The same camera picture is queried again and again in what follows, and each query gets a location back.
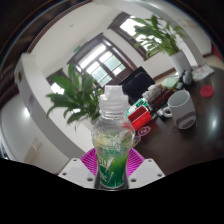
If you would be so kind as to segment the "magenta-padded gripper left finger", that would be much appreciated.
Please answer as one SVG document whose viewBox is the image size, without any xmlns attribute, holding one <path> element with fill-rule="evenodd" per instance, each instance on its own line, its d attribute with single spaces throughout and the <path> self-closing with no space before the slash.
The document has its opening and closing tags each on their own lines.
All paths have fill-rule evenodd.
<svg viewBox="0 0 224 224">
<path fill-rule="evenodd" d="M 59 173 L 59 177 L 81 187 L 94 187 L 97 172 L 95 150 L 91 149 L 81 158 L 72 158 Z"/>
</svg>

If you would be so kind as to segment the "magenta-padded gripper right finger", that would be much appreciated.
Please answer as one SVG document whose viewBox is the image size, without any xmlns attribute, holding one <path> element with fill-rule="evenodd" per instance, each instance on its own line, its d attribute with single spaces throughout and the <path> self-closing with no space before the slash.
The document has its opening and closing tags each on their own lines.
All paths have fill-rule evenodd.
<svg viewBox="0 0 224 224">
<path fill-rule="evenodd" d="M 164 173 L 152 158 L 145 159 L 131 148 L 127 160 L 128 188 L 135 189 L 164 177 Z"/>
</svg>

